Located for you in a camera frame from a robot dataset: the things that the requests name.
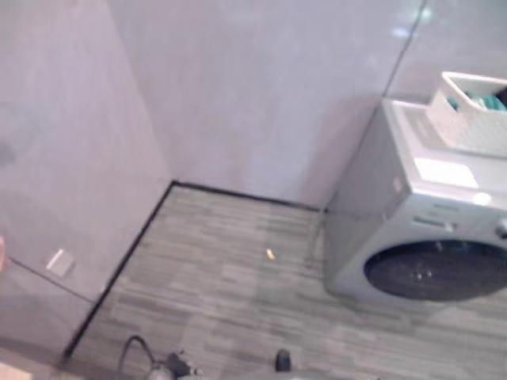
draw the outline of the cable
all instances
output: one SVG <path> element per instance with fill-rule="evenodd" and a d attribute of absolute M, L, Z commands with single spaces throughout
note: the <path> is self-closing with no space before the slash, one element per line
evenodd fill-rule
<path fill-rule="evenodd" d="M 125 342 L 124 348 L 121 352 L 120 361 L 118 362 L 118 368 L 116 369 L 116 379 L 120 380 L 121 375 L 123 374 L 124 369 L 124 361 L 125 356 L 127 356 L 128 349 L 130 348 L 130 345 L 132 342 L 138 342 L 141 347 L 143 348 L 144 352 L 146 353 L 148 359 L 151 363 L 151 369 L 156 365 L 155 357 L 153 356 L 153 353 L 151 352 L 150 348 L 148 347 L 148 344 L 146 341 L 139 335 L 132 335 L 130 338 L 128 338 L 127 342 Z"/>

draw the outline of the black floor trim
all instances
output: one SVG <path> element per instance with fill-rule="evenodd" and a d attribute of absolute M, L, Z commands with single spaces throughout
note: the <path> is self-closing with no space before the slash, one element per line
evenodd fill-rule
<path fill-rule="evenodd" d="M 282 206 L 300 208 L 303 210 L 318 211 L 318 207 L 308 206 L 307 204 L 303 204 L 303 203 L 290 202 L 290 201 L 281 200 L 281 199 L 273 199 L 273 198 L 268 198 L 265 196 L 252 196 L 250 194 L 245 194 L 242 192 L 232 192 L 231 190 L 224 190 L 221 188 L 213 188 L 211 186 L 206 186 L 204 184 L 193 184 L 191 182 L 179 182 L 179 181 L 175 181 L 175 184 L 180 187 L 183 187 L 183 188 L 195 188 L 196 190 L 202 190 L 203 192 L 213 192 L 215 194 L 223 194 L 225 196 L 235 196 L 238 198 L 244 198 L 244 199 L 248 199 L 248 200 L 260 200 L 262 202 L 269 202 L 269 203 L 279 204 Z"/>
<path fill-rule="evenodd" d="M 309 211 L 318 211 L 317 207 L 307 206 L 306 204 L 301 204 L 301 203 L 296 203 L 296 202 L 288 202 L 288 201 L 279 200 L 279 199 L 271 199 L 271 198 L 266 198 L 263 196 L 251 196 L 248 194 L 243 194 L 241 192 L 232 192 L 230 190 L 223 190 L 220 188 L 212 188 L 210 186 L 205 186 L 205 185 L 201 185 L 201 184 L 179 182 L 177 180 L 171 181 L 171 183 L 169 184 L 167 189 L 164 191 L 164 194 L 162 195 L 160 200 L 157 202 L 157 205 L 155 206 L 153 211 L 150 213 L 150 216 L 148 217 L 148 219 L 144 223 L 143 228 L 141 229 L 140 232 L 137 233 L 137 235 L 135 236 L 135 239 L 132 242 L 132 244 L 130 245 L 130 248 L 128 249 L 127 253 L 121 259 L 120 263 L 116 267 L 114 273 L 111 276 L 111 279 L 108 281 L 107 286 L 105 287 L 105 290 L 102 292 L 100 298 L 93 304 L 93 307 L 91 308 L 91 310 L 87 314 L 86 319 L 84 320 L 84 322 L 81 324 L 81 326 L 79 327 L 77 332 L 72 337 L 71 342 L 67 345 L 67 347 L 63 351 L 62 363 L 65 363 L 68 359 L 71 358 L 72 354 L 74 354 L 74 351 L 75 351 L 76 347 L 78 346 L 79 341 L 81 340 L 81 338 L 85 334 L 86 330 L 88 329 L 88 326 L 90 326 L 90 323 L 93 320 L 93 318 L 95 317 L 95 314 L 101 308 L 102 303 L 107 298 L 109 292 L 111 291 L 112 287 L 114 286 L 114 283 L 116 282 L 116 280 L 120 276 L 121 272 L 124 270 L 125 266 L 127 265 L 127 262 L 129 261 L 129 259 L 132 256 L 132 254 L 135 252 L 135 249 L 137 248 L 137 246 L 141 242 L 143 235 L 146 233 L 146 231 L 150 227 L 151 222 L 157 216 L 157 213 L 160 210 L 160 207 L 164 204 L 167 196 L 171 193 L 171 190 L 177 186 L 181 187 L 181 188 L 194 188 L 196 190 L 201 190 L 203 192 L 213 192 L 215 194 L 223 194 L 225 196 L 234 196 L 234 197 L 248 199 L 248 200 L 260 200 L 262 202 L 269 202 L 269 203 L 274 203 L 274 204 L 279 204 L 279 205 L 289 206 L 289 207 L 295 207 L 295 208 L 309 210 Z"/>
<path fill-rule="evenodd" d="M 167 189 L 164 191 L 164 194 L 158 201 L 157 205 L 153 209 L 153 211 L 150 213 L 150 216 L 146 220 L 146 222 L 143 225 L 143 228 L 141 231 L 135 236 L 134 241 L 132 242 L 130 248 L 128 249 L 125 256 L 121 259 L 120 263 L 116 267 L 116 270 L 111 276 L 111 279 L 108 281 L 107 286 L 105 287 L 105 290 L 102 292 L 101 297 L 95 302 L 93 307 L 91 308 L 90 312 L 86 316 L 86 319 L 79 327 L 78 331 L 74 334 L 72 337 L 71 342 L 67 345 L 65 350 L 63 351 L 63 357 L 62 361 L 65 363 L 71 356 L 74 354 L 74 350 L 79 344 L 79 341 L 81 340 L 82 336 L 85 334 L 86 330 L 88 329 L 88 326 L 90 325 L 91 321 L 95 317 L 95 314 L 97 311 L 101 308 L 102 303 L 108 296 L 109 292 L 112 289 L 112 286 L 120 276 L 121 272 L 124 270 L 125 266 L 127 265 L 128 260 L 131 258 L 132 254 L 135 252 L 135 249 L 137 248 L 137 245 L 141 242 L 141 239 L 143 238 L 144 233 L 147 231 L 148 227 L 150 226 L 151 222 L 157 216 L 158 211 L 160 210 L 160 207 L 164 204 L 164 201 L 166 200 L 167 196 L 171 193 L 171 190 L 173 186 L 176 184 L 176 181 L 171 181 Z"/>

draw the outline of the gray tile floor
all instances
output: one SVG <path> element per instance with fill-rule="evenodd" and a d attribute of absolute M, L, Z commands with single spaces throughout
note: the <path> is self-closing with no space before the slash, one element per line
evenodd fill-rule
<path fill-rule="evenodd" d="M 74 357 L 114 369 L 137 333 L 160 356 L 184 348 L 206 378 L 268 370 L 282 347 L 358 380 L 507 378 L 507 292 L 432 315 L 330 297 L 321 241 L 305 263 L 314 217 L 174 188 Z M 134 350 L 126 364 L 147 362 Z"/>

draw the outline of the white basket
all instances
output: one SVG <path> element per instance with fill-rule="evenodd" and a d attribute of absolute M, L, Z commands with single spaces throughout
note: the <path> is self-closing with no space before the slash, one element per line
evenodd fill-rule
<path fill-rule="evenodd" d="M 449 147 L 505 158 L 507 111 L 482 108 L 465 94 L 470 91 L 484 97 L 505 87 L 506 80 L 445 71 L 426 115 Z M 449 104 L 449 99 L 456 103 L 456 109 Z"/>

